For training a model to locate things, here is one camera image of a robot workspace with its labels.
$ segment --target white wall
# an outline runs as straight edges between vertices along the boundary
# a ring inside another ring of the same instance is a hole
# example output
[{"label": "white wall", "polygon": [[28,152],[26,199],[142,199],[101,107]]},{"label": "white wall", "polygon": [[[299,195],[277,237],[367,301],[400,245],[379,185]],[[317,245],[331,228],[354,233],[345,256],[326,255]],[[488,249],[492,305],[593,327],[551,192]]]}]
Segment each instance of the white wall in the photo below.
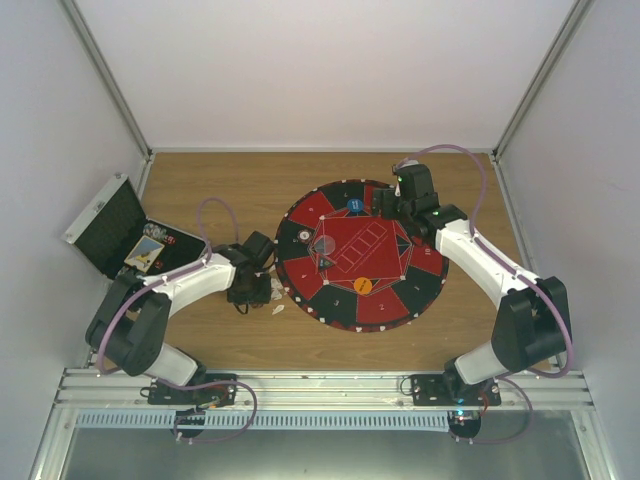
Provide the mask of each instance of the white wall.
[{"label": "white wall", "polygon": [[79,0],[163,147],[497,143],[572,0]]},{"label": "white wall", "polygon": [[0,2],[0,478],[27,478],[104,284],[59,239],[140,157],[54,0]]},{"label": "white wall", "polygon": [[579,366],[638,478],[640,3],[596,0],[503,162],[542,273],[568,288]]}]

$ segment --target metal floor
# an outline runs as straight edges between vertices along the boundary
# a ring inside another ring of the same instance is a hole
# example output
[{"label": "metal floor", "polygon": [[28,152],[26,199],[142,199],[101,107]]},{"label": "metal floor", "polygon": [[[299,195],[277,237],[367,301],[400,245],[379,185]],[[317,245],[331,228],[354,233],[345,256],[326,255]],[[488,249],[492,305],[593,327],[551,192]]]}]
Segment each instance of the metal floor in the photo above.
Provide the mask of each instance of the metal floor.
[{"label": "metal floor", "polygon": [[[524,419],[492,412],[482,435],[508,436]],[[188,446],[168,430],[79,429],[65,470],[66,480],[588,478],[570,414],[548,411],[526,437],[502,446],[456,444],[435,432],[257,430]]]}]

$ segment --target round game board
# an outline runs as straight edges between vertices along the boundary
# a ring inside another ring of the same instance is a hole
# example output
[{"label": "round game board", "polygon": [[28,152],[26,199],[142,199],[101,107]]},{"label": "round game board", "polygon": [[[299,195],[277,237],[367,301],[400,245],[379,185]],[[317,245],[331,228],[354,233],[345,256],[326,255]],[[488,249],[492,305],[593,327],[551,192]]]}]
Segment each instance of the round game board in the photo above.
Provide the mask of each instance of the round game board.
[{"label": "round game board", "polygon": [[285,291],[332,327],[378,332],[403,325],[445,283],[445,257],[415,245],[400,222],[371,216],[373,190],[380,187],[388,185],[323,185],[296,202],[278,227],[276,271]]}]

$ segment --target white robotic arm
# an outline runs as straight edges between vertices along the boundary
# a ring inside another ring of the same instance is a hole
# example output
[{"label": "white robotic arm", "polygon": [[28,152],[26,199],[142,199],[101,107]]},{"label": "white robotic arm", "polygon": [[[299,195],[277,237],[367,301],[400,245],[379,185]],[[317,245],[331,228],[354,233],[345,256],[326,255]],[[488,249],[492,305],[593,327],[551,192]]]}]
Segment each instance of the white robotic arm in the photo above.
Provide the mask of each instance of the white robotic arm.
[{"label": "white robotic arm", "polygon": [[[184,386],[193,381],[200,364],[164,343],[169,318],[214,292],[226,291],[227,300],[238,309],[268,303],[271,281],[263,273],[272,252],[273,242],[253,232],[243,245],[222,245],[204,258],[161,275],[138,278],[133,271],[120,275],[85,339],[96,349],[106,342],[105,355],[129,375],[147,374]],[[128,312],[137,313],[135,321]]]},{"label": "white robotic arm", "polygon": [[441,206],[425,165],[407,162],[394,173],[398,187],[374,192],[373,213],[403,222],[413,237],[434,245],[482,288],[498,310],[491,340],[445,364],[443,377],[452,399],[463,400],[469,392],[477,394],[482,382],[564,351],[570,325],[562,282],[555,277],[541,279],[522,268],[473,231],[457,207]]}]

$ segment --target wooden table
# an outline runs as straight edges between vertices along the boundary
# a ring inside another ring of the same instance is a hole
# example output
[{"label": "wooden table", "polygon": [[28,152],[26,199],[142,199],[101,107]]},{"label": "wooden table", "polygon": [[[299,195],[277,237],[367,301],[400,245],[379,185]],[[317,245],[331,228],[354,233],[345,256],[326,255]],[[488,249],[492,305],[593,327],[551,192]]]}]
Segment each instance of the wooden table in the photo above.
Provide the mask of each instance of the wooden table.
[{"label": "wooden table", "polygon": [[[393,183],[388,153],[166,153],[158,154],[143,198],[148,215],[197,233],[196,208],[209,196],[223,198],[238,216],[241,241],[253,230],[275,235],[283,214],[322,184],[368,178]],[[486,156],[489,189],[478,217],[482,233],[516,261],[513,231]],[[424,158],[441,204],[471,213],[480,190],[473,162],[459,154]],[[203,215],[214,244],[231,243],[226,211]],[[275,305],[285,309],[272,315]],[[209,368],[288,370],[441,370],[445,361],[486,342],[496,311],[484,292],[451,263],[440,297],[409,325],[358,334],[323,325],[293,301],[282,300],[240,315],[224,293],[204,298],[171,318],[167,341]]]}]

